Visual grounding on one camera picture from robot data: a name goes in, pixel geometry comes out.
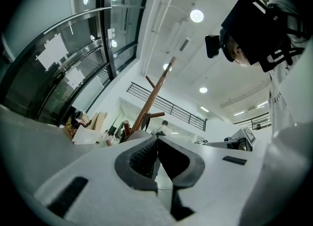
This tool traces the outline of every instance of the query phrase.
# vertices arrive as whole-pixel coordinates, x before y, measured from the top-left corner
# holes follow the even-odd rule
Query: wooden stick
[[[110,140],[107,140],[106,142],[107,142],[107,145],[108,145],[108,146],[112,146],[112,144],[111,144],[111,141],[110,141]]]
[[[160,116],[164,116],[164,115],[165,115],[164,112],[154,113],[154,114],[150,114],[150,118],[160,117]]]
[[[170,71],[170,68],[173,66],[173,63],[175,62],[176,60],[176,57],[173,57],[170,61],[170,63],[168,64],[166,70],[164,71],[164,73],[161,75],[159,81],[157,82],[156,84],[156,87],[153,89],[153,91],[151,92],[146,104],[143,106],[141,112],[139,113],[139,116],[137,117],[134,125],[132,126],[132,129],[131,129],[131,132],[130,134],[132,134],[134,131],[136,130],[139,130],[141,124],[142,124],[142,121],[143,121],[143,117],[146,113],[149,112],[158,92],[160,91],[164,81],[165,81],[165,78],[167,77],[169,71]]]
[[[124,121],[124,129],[125,129],[125,135],[128,137],[130,135],[130,129],[129,129],[129,122],[126,120]]]
[[[155,88],[155,84],[152,82],[152,80],[149,78],[149,76],[146,75],[146,79],[148,80],[148,82],[151,84],[152,88]]]

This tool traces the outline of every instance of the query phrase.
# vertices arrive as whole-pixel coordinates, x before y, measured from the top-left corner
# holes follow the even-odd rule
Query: black railing
[[[249,127],[252,130],[258,130],[271,126],[270,115],[269,112],[267,112],[263,115],[259,115],[242,122],[236,122],[234,124],[237,124],[242,127]]]
[[[151,91],[143,88],[142,86],[133,83],[127,89],[127,92],[138,97],[143,101],[147,101]],[[177,105],[165,100],[164,98],[157,96],[155,101],[153,102],[153,106],[156,108],[186,122],[189,123],[196,128],[205,131],[206,120],[203,120],[190,112],[178,107]]]

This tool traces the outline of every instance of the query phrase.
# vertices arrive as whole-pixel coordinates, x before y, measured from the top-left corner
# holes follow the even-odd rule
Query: white ceiling
[[[227,61],[220,51],[219,56],[209,59],[206,55],[204,38],[209,34],[218,34],[224,21],[237,0],[172,0],[162,23],[156,46],[153,50],[147,75],[159,78],[163,73],[163,65],[173,56],[176,61],[168,75],[166,86],[175,86],[191,96],[200,106],[221,108],[231,121],[245,120],[251,115],[257,116],[268,111],[265,107],[247,112],[253,105],[267,100],[269,75],[259,67],[241,67]],[[201,23],[194,23],[189,15],[193,9],[204,13]],[[171,37],[172,28],[179,27],[176,35]],[[183,52],[179,48],[189,39]],[[202,94],[199,88],[207,87],[208,92]],[[235,113],[246,111],[238,117]]]

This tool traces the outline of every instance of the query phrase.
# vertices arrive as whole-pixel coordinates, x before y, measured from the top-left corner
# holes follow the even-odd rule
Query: white wall
[[[269,140],[272,136],[272,127],[270,126],[260,130],[253,130],[252,132],[258,140]]]
[[[71,15],[70,0],[22,0],[1,36],[11,59],[41,32]]]
[[[157,84],[158,79],[154,77],[150,77],[150,79]],[[134,83],[142,86],[143,88],[152,91],[152,87],[147,81],[147,79],[141,75],[137,76],[134,80]],[[190,112],[191,114],[196,115],[198,112],[198,106],[194,103],[189,96],[184,95],[184,93],[180,93],[175,89],[169,88],[168,86],[163,86],[158,93],[158,96],[174,103],[175,105],[181,107],[182,109]]]

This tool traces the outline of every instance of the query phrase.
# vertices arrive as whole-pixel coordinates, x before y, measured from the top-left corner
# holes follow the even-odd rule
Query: paper sign
[[[65,75],[66,79],[68,79],[68,85],[70,85],[73,90],[76,89],[81,82],[84,80],[84,75],[81,70],[78,70],[76,67],[71,68]]]
[[[66,54],[68,54],[67,48],[63,43],[61,35],[57,34],[53,39],[46,42],[45,50],[36,57],[44,66],[45,70],[48,71],[53,63],[61,64],[60,60]]]

